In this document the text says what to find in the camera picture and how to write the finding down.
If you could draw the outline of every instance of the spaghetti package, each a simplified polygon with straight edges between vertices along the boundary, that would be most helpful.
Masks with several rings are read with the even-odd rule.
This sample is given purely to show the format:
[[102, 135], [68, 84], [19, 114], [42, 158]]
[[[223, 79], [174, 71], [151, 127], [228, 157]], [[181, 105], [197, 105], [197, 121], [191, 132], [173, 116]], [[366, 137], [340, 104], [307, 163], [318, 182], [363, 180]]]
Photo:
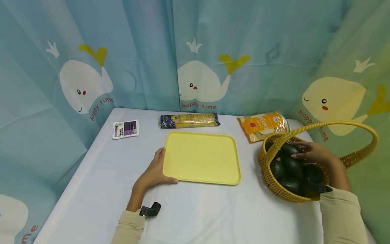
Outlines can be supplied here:
[[269, 134], [290, 131], [286, 118], [278, 112], [238, 117], [251, 142], [262, 141]]
[[188, 128], [219, 126], [218, 116], [213, 114], [173, 114], [161, 115], [161, 128]]

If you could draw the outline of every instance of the plastic packaging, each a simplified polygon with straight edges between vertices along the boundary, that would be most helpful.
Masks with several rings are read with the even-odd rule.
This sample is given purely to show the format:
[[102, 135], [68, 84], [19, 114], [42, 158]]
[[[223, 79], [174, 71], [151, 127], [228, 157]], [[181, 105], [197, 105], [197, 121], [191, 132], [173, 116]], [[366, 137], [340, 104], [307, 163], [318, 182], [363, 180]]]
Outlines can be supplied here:
[[120, 139], [140, 135], [140, 123], [136, 120], [126, 122], [115, 122], [112, 139]]
[[238, 117], [251, 142], [262, 141], [270, 134], [290, 131], [286, 118], [278, 112]]
[[218, 116], [213, 114], [173, 114], [161, 115], [161, 128], [188, 128], [219, 126]]

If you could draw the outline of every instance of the sleeve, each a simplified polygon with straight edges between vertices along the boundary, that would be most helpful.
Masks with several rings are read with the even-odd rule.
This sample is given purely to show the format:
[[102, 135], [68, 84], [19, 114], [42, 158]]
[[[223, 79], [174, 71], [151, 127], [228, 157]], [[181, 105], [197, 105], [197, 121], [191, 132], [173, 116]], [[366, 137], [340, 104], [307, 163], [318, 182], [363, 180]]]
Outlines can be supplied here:
[[137, 244], [144, 228], [145, 217], [137, 212], [123, 211], [111, 244]]
[[320, 195], [324, 244], [367, 244], [356, 195], [333, 188]]

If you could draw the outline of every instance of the yellow tray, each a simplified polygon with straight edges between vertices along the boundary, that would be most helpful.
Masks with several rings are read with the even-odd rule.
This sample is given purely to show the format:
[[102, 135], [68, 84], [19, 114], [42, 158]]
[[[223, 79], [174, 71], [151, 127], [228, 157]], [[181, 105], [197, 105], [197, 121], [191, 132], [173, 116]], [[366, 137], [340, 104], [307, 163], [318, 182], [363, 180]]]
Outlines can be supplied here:
[[231, 136], [172, 131], [165, 149], [166, 176], [223, 185], [241, 181], [236, 142]]

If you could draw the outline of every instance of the dark green avocado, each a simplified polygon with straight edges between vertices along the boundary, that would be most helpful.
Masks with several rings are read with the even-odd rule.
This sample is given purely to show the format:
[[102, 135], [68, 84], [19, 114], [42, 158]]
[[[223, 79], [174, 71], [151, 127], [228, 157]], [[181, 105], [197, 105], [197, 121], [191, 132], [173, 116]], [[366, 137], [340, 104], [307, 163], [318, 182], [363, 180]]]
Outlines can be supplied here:
[[301, 162], [290, 156], [282, 158], [281, 162], [288, 175], [291, 175], [293, 178], [297, 178], [298, 180], [303, 179], [303, 165]]
[[321, 184], [325, 180], [324, 172], [315, 164], [305, 165], [303, 167], [303, 176], [309, 178], [311, 182], [316, 184]]
[[280, 150], [283, 152], [284, 156], [291, 156], [296, 153], [303, 153], [303, 151], [299, 147], [288, 143], [283, 144]]
[[279, 181], [279, 183], [289, 192], [294, 193], [299, 196], [305, 196], [306, 190], [305, 188], [300, 184], [298, 179], [291, 178], [291, 179], [284, 179]]
[[271, 168], [271, 172], [273, 174], [273, 177], [275, 177], [276, 180], [281, 180], [284, 177], [284, 166], [283, 164], [278, 160], [273, 160], [269, 166]]

